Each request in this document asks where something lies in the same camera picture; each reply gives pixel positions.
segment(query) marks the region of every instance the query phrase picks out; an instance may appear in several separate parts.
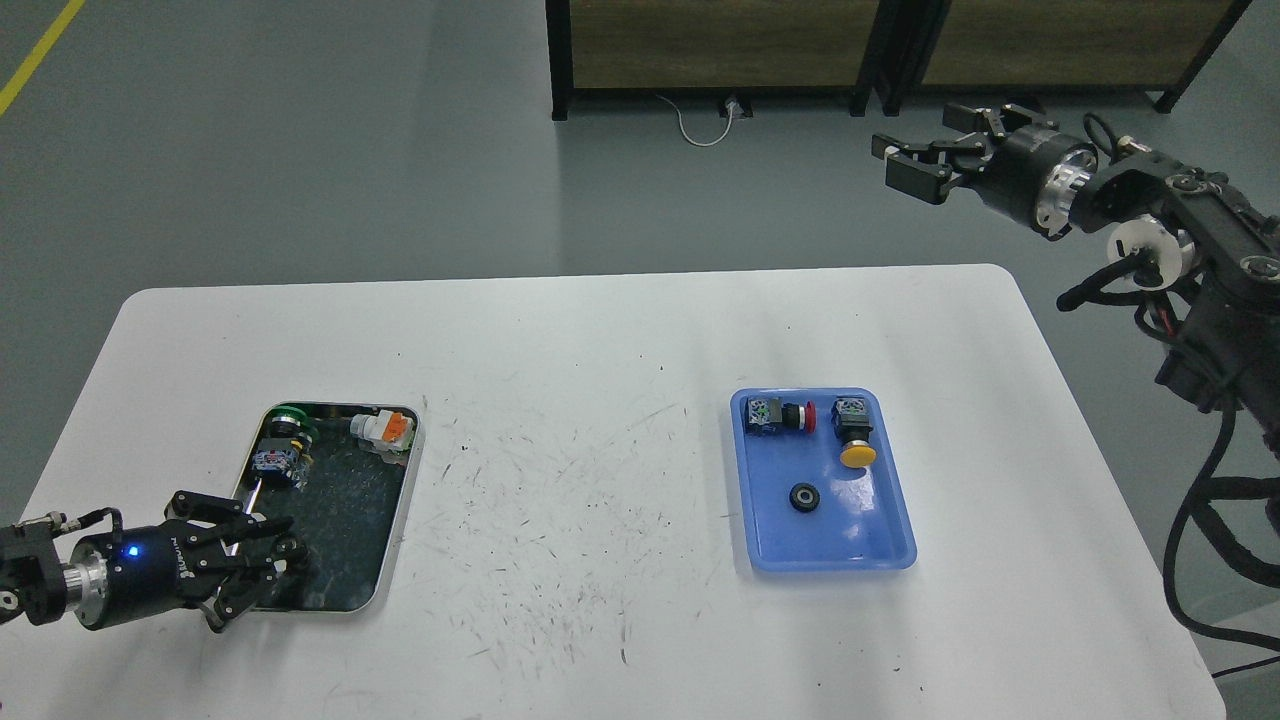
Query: metal cylinder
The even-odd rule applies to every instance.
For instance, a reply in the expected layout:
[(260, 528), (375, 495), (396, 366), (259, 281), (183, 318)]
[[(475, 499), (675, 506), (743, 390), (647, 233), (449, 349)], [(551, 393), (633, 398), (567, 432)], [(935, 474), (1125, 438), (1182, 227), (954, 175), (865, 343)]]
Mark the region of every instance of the metal cylinder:
[(155, 527), (125, 530), (119, 542), (110, 533), (83, 537), (72, 565), (86, 568), (76, 580), (81, 588), (76, 616), (90, 630), (182, 607), (178, 577), (191, 573), (178, 539)]
[(1093, 146), (1088, 142), (1044, 124), (1030, 124), (1000, 143), (973, 188), (997, 213), (1053, 238), (1055, 233), (1039, 222), (1037, 213), (1042, 190), (1068, 158), (1084, 168), (1092, 155)]
[(106, 562), (90, 546), (76, 546), (70, 562), (63, 565), (67, 585), (67, 610), (84, 623), (97, 621), (106, 598)]

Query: black rubber ring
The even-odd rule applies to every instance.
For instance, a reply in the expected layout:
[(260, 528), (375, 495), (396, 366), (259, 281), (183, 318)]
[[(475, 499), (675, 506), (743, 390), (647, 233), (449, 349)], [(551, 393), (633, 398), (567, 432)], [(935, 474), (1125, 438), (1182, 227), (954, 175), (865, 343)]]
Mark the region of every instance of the black rubber ring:
[(822, 496), (818, 495), (818, 488), (809, 483), (796, 483), (791, 487), (791, 507), (795, 507), (800, 512), (813, 512), (820, 500)]

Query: yellow push button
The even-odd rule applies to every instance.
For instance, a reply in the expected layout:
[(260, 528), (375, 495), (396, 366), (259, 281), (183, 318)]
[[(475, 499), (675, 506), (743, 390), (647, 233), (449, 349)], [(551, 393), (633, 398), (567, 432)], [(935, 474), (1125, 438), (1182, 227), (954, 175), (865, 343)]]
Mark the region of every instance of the yellow push button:
[(876, 448), (861, 441), (854, 441), (840, 451), (840, 461), (846, 468), (865, 468), (876, 461)]

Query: black metal frame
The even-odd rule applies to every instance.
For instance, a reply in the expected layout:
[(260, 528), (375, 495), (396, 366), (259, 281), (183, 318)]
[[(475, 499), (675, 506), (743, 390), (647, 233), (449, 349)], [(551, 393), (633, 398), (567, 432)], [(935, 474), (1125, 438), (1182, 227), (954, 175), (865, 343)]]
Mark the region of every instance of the black metal frame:
[(552, 119), (568, 119), (573, 92), (573, 27), (568, 0), (547, 0), (547, 50), (552, 65)]
[(870, 33), (867, 36), (867, 49), (858, 70), (855, 85), (812, 85), (812, 86), (737, 86), (737, 87), (644, 87), (644, 88), (576, 88), (573, 87), (573, 32), (570, 13), (570, 0), (545, 0), (547, 3), (547, 41), (552, 72), (552, 119), (568, 119), (568, 106), (573, 100), (593, 97), (641, 97), (654, 92), (680, 95), (684, 97), (710, 97), (723, 105), (724, 97), (736, 95), (746, 115), (751, 115), (751, 97), (763, 96), (815, 96), (849, 95), (849, 114), (861, 117), (867, 113), (867, 102), (881, 76), (881, 59), (895, 29), (899, 8), (904, 0), (879, 0)]
[(876, 81), (876, 91), (881, 97), (886, 115), (897, 115), (902, 106), (902, 100), (908, 94), (1094, 94), (1094, 92), (1134, 92), (1158, 91), (1162, 92), (1155, 101), (1157, 113), (1169, 113), (1174, 104), (1183, 96), (1192, 81), (1199, 73), (1204, 63), (1213, 55), (1226, 35), (1235, 27), (1236, 20), (1244, 14), (1252, 0), (1235, 0), (1226, 13), (1213, 27), (1213, 32), (1206, 38), (1196, 58), (1183, 72), (1174, 85), (931, 85), (922, 86), (924, 73), (928, 70), (933, 51), (937, 47), (938, 37), (946, 24), (947, 14), (951, 10), (951, 0), (908, 0), (906, 10), (900, 12), (900, 20), (892, 32), (892, 42), (897, 47), (895, 56), (882, 63), (882, 72)]

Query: white electrical component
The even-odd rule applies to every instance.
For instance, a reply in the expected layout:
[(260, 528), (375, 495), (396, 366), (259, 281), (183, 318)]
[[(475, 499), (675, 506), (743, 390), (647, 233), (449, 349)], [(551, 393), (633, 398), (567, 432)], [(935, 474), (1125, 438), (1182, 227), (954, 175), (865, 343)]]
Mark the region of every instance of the white electrical component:
[(1138, 250), (1149, 250), (1155, 254), (1161, 283), (1155, 287), (1140, 287), (1130, 278), (1129, 286), (1137, 290), (1165, 290), (1196, 268), (1196, 246), (1184, 236), (1170, 233), (1160, 220), (1148, 214), (1117, 225), (1106, 247), (1108, 263), (1133, 255)]
[(371, 445), (387, 462), (403, 465), (404, 454), (413, 445), (413, 419), (392, 410), (356, 415), (351, 419), (351, 434)]

